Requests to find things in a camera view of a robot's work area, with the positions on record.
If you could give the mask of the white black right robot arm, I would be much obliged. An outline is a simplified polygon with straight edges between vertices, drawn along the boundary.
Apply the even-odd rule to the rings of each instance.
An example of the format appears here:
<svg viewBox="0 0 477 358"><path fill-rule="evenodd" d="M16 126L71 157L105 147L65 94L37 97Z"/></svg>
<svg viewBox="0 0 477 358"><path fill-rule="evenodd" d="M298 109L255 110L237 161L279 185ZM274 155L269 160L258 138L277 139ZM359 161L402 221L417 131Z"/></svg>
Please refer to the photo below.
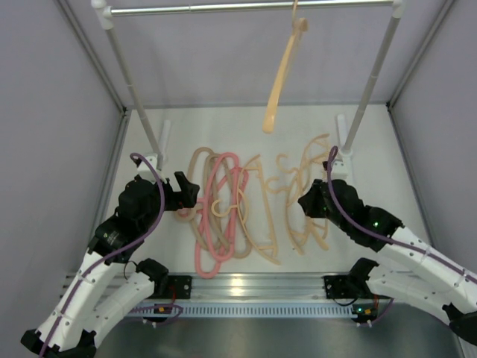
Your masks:
<svg viewBox="0 0 477 358"><path fill-rule="evenodd" d="M476 343L476 273L416 236L401 220L366 205L344 180L314 180L298 199L304 214L327 219L356 244L376 252L359 260L347 288L387 296L433 315L464 341Z"/></svg>

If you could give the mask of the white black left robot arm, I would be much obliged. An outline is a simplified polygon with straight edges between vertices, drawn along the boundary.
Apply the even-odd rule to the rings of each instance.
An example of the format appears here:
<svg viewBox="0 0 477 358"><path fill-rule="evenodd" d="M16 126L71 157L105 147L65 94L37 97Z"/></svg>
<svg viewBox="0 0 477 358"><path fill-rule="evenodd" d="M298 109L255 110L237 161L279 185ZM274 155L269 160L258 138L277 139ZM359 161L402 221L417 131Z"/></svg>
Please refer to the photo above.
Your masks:
<svg viewBox="0 0 477 358"><path fill-rule="evenodd" d="M21 343L38 357L93 357L107 334L141 301L168 291L168 269L151 258L107 299L102 296L134 251L159 224L165 211L193 208L200 187L182 172L154 182L140 175L126 184L114 214L95 230L83 262L51 315L27 330Z"/></svg>

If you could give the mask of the cream hanger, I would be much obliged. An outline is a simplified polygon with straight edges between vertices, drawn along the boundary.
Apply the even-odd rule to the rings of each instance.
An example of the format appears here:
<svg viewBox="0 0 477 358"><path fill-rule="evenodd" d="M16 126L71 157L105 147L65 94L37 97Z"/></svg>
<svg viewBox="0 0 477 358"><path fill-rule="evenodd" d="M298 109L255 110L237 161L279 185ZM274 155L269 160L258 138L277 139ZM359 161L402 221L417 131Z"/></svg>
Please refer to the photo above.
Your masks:
<svg viewBox="0 0 477 358"><path fill-rule="evenodd" d="M298 168L296 166L286 168L282 163L283 160L288 160L287 154L280 153L276 156L275 163L280 175L269 177L265 181L265 188L269 193L289 192L296 179Z"/></svg>
<svg viewBox="0 0 477 358"><path fill-rule="evenodd" d="M244 243L248 241L251 244L251 252L255 251L264 260L278 266L280 264L279 244L265 188L261 156L257 154L240 167L239 177L243 178L247 174L248 181L242 192L244 198L240 200L240 222L237 226L243 231ZM231 190L229 203L224 204L222 198L218 197L213 203L212 211L214 214L220 215L221 218L227 217L225 213L233 205L234 199Z"/></svg>
<svg viewBox="0 0 477 358"><path fill-rule="evenodd" d="M265 116L262 123L262 131L265 134L271 134L274 131L279 99L282 94L282 90L285 86L288 73L294 61L294 57L302 39L302 36L309 29L308 20L304 17L297 17L298 3L299 1L293 1L291 35L288 38L285 51L282 55L282 59L279 64L279 68L277 70L277 74L273 86L271 88L267 107L265 110Z"/></svg>
<svg viewBox="0 0 477 358"><path fill-rule="evenodd" d="M326 243L329 224L326 219L318 224L313 219L304 216L302 229L295 229L291 221L292 207L297 204L298 198L305 194L305 189L311 186L313 165L321 166L329 150L329 134L316 136L305 145L298 167L292 170L293 177L286 191L285 227L292 248L299 255L305 254L304 246L309 237L313 238L323 251L329 250L329 245Z"/></svg>

